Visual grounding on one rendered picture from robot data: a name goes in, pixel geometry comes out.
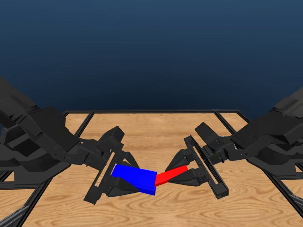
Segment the thin red peg bar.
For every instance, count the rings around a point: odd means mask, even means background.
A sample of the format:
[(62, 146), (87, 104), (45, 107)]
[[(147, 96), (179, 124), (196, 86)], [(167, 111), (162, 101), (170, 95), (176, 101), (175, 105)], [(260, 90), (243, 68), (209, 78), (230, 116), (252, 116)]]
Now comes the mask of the thin red peg bar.
[(163, 185), (168, 182), (168, 180), (186, 172), (188, 170), (187, 166), (180, 166), (175, 169), (169, 170), (156, 175), (155, 187)]

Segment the blue hollow socket block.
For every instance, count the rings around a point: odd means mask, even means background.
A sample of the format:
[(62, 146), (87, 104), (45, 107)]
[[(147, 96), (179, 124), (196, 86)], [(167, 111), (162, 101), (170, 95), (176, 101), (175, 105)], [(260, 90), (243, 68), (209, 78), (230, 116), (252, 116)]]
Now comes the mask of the blue hollow socket block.
[(156, 193), (155, 182), (157, 172), (116, 164), (111, 176), (121, 177), (135, 188), (139, 189), (139, 192), (141, 193), (153, 196)]

